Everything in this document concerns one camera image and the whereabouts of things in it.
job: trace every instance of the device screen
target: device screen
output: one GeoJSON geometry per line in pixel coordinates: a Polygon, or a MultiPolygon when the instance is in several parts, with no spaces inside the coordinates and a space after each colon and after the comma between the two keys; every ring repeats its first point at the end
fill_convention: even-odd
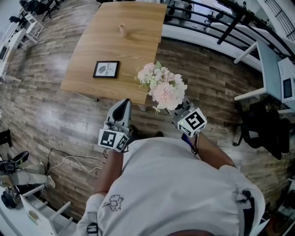
{"type": "Polygon", "coordinates": [[[283,87],[284,87],[284,98],[292,97],[291,79],[284,80],[283,87]]]}

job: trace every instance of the wooden table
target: wooden table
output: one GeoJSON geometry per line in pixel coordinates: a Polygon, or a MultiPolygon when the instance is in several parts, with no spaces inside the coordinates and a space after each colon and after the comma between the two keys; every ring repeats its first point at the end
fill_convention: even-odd
{"type": "Polygon", "coordinates": [[[166,8],[150,2],[103,3],[75,48],[61,89],[144,105],[148,88],[139,87],[134,77],[155,60],[166,8]],[[120,24],[125,24],[126,37],[120,24]],[[117,79],[94,79],[96,62],[108,60],[120,61],[117,79]]]}

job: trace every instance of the picture frame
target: picture frame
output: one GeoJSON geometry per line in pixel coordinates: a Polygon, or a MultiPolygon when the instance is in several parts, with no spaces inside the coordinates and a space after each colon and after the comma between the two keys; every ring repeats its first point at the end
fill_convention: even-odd
{"type": "Polygon", "coordinates": [[[120,61],[97,61],[93,78],[116,79],[120,61]]]}

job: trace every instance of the gray pants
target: gray pants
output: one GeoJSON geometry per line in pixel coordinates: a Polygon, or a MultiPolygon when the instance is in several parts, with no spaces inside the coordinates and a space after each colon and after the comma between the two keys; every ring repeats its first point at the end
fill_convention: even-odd
{"type": "MultiPolygon", "coordinates": [[[[11,174],[10,179],[12,180],[13,185],[26,185],[26,184],[35,184],[35,183],[48,183],[49,179],[45,175],[45,170],[42,165],[29,165],[23,169],[16,170],[11,174]]],[[[7,176],[0,175],[0,184],[5,181],[7,176]]]]}

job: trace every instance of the white cable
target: white cable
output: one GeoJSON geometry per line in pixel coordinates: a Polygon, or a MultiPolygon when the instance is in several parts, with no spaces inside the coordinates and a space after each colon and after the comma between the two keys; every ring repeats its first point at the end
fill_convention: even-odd
{"type": "MultiPolygon", "coordinates": [[[[85,166],[83,166],[83,165],[81,164],[81,162],[77,159],[77,157],[74,157],[74,156],[68,156],[68,157],[73,157],[73,158],[75,158],[75,159],[77,160],[77,162],[78,162],[78,163],[79,163],[79,164],[80,164],[80,165],[81,165],[81,166],[82,166],[87,172],[92,172],[92,171],[94,171],[95,169],[100,169],[100,170],[102,170],[102,168],[100,168],[100,167],[95,167],[95,168],[93,168],[91,171],[89,171],[89,170],[86,169],[85,166]]],[[[53,168],[58,167],[58,166],[60,166],[61,164],[63,164],[63,163],[65,162],[65,159],[67,159],[68,157],[65,157],[62,163],[60,163],[60,164],[58,164],[58,165],[56,165],[56,166],[51,167],[51,168],[49,169],[47,175],[49,175],[49,172],[50,172],[53,168]]]]}

